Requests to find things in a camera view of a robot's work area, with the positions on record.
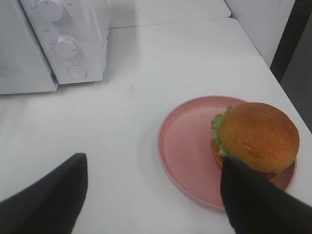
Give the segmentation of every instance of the hamburger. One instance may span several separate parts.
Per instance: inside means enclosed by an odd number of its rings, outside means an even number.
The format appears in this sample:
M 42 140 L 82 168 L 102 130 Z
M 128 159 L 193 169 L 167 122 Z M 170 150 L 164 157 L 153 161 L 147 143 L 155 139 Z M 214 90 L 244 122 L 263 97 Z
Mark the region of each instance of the hamburger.
M 295 160 L 299 133 L 285 113 L 265 103 L 228 106 L 211 122 L 210 142 L 217 164 L 232 155 L 269 181 L 275 181 Z

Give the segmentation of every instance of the lettuce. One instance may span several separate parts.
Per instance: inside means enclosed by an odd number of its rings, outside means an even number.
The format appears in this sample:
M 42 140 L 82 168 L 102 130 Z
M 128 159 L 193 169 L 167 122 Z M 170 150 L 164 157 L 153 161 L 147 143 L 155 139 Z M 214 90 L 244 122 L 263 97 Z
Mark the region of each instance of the lettuce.
M 219 130 L 219 127 L 220 127 L 220 124 L 224 118 L 224 116 L 232 109 L 232 106 L 228 106 L 226 108 L 226 112 L 224 112 L 224 114 L 217 114 L 213 121 L 211 121 L 211 129 L 213 131 L 213 139 L 214 141 L 217 143 L 218 145 L 218 148 L 219 148 L 219 152 L 222 156 L 226 156 L 228 155 L 229 153 L 223 148 L 222 146 L 222 143 L 221 143 L 221 140 L 219 138 L 219 133 L 218 133 L 218 130 Z

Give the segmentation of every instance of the microwave control knob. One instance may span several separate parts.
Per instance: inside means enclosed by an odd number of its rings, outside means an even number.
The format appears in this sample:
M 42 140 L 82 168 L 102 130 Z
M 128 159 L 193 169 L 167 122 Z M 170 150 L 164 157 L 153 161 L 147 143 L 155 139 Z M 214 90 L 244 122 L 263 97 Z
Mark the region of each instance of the microwave control knob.
M 60 37 L 55 44 L 55 52 L 65 59 L 73 58 L 79 51 L 79 42 L 71 37 Z
M 40 0 L 37 8 L 40 15 L 48 21 L 55 22 L 62 18 L 63 3 L 61 0 Z

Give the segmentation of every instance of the white microwave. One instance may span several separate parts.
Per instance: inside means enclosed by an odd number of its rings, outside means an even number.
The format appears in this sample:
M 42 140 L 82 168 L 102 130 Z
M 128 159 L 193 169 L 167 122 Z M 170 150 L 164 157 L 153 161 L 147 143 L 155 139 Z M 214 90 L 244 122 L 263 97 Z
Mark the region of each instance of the white microwave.
M 0 0 L 0 94 L 103 79 L 106 0 Z

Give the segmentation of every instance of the white countertop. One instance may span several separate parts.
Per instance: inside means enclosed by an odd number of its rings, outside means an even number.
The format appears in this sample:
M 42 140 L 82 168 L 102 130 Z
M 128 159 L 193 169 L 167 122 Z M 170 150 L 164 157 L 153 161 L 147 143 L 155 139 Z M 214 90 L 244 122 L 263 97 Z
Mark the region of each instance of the white countertop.
M 0 200 L 85 152 L 89 188 L 73 233 L 234 233 L 223 211 L 175 187 L 156 147 L 177 105 L 226 95 L 293 120 L 301 145 L 289 192 L 312 205 L 311 133 L 236 20 L 111 29 L 106 69 L 101 82 L 0 96 Z
M 226 18 L 223 0 L 107 0 L 110 28 Z

